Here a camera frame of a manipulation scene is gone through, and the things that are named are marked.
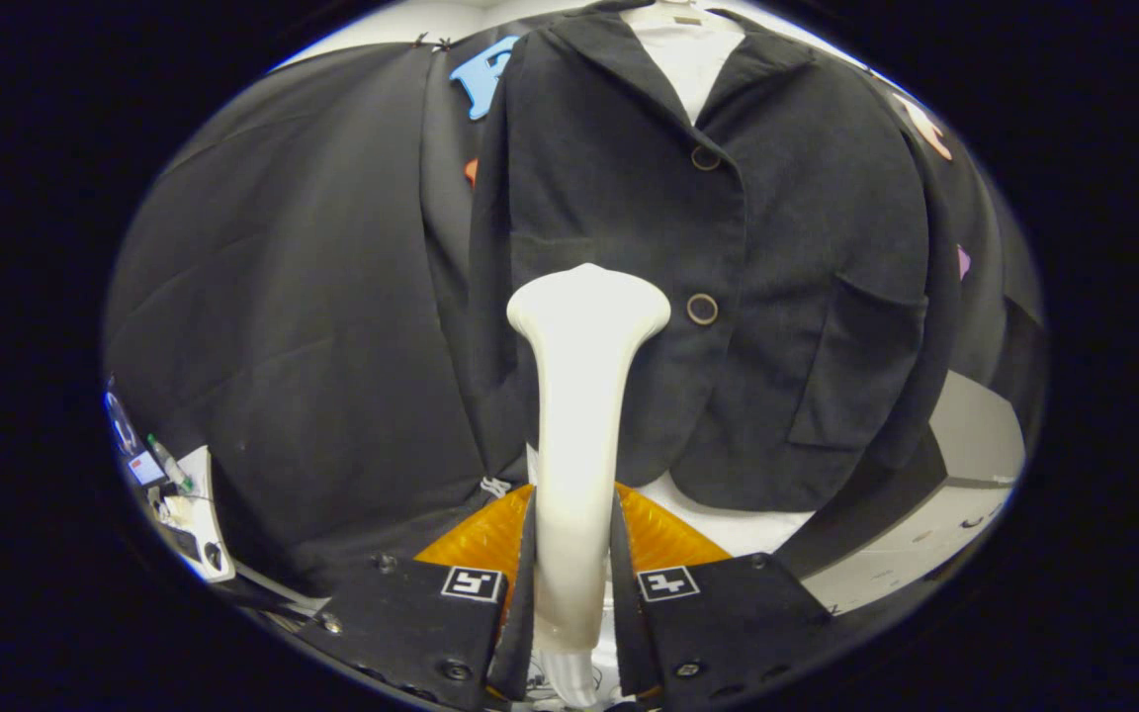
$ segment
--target brown button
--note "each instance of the brown button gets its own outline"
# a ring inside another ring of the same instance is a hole
[[[708,294],[694,294],[688,297],[688,318],[704,327],[713,325],[719,319],[719,303]]]
[[[719,167],[719,156],[715,156],[714,150],[705,146],[697,146],[693,149],[693,165],[697,169],[713,171]]]

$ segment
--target pen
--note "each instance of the pen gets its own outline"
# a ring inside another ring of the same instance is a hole
[[[170,455],[166,447],[162,445],[153,433],[148,433],[148,444],[153,447],[153,452],[157,456],[157,459],[161,460],[162,467],[166,469],[166,475],[170,476],[170,482],[175,483],[185,492],[191,492],[191,478],[187,476],[187,473],[182,472],[182,468],[180,468],[175,459],[173,459],[173,455]]]

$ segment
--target bolt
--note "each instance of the bolt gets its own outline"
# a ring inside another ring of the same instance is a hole
[[[393,558],[388,554],[379,554],[376,558],[372,558],[376,563],[376,567],[379,568],[382,573],[390,573],[399,565],[399,559]]]
[[[320,613],[319,619],[325,622],[325,630],[330,632],[330,635],[341,635],[341,620],[334,616],[334,614]]]
[[[451,680],[458,681],[467,680],[474,677],[474,672],[469,670],[468,665],[465,665],[465,663],[453,662],[453,660],[452,662],[448,662],[445,664],[443,672],[451,678]]]
[[[700,676],[700,663],[697,662],[683,663],[683,665],[679,665],[674,669],[674,677],[683,680],[688,680],[697,676]]]

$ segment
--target jacket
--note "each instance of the jacket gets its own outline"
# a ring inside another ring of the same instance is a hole
[[[507,298],[596,262],[655,284],[672,310],[629,374],[618,481],[669,469],[703,505],[817,509],[866,451],[901,466],[926,428],[952,349],[956,245],[931,230],[912,141],[869,77],[715,10],[746,38],[690,125],[618,17],[641,5],[525,34],[493,96],[464,378],[484,466],[538,447],[533,353]]]

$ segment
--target jacket lapel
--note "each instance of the jacket lapel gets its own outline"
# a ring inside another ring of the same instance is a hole
[[[702,116],[710,116],[711,109],[746,87],[771,77],[787,75],[787,73],[814,60],[814,52],[810,47],[776,34],[753,19],[743,18],[730,10],[714,9],[710,11],[737,22],[745,28],[746,38],[728,57],[719,76],[715,77],[715,83],[710,88],[710,96],[706,98],[706,107],[700,113]]]
[[[645,46],[618,16],[621,10],[650,5],[650,0],[606,0],[568,13],[550,30],[611,75],[623,80],[639,93],[667,109],[682,124],[688,123],[683,103],[662,69],[653,63]]]
[[[646,5],[652,5],[652,0],[604,0],[567,13],[566,18],[551,24],[550,30],[591,63],[646,95],[681,124],[687,124],[688,116],[674,87],[618,16],[623,10]],[[745,28],[746,36],[720,69],[702,116],[708,116],[715,105],[746,87],[814,59],[810,47],[787,40],[753,19],[729,10],[710,11],[737,22]]]

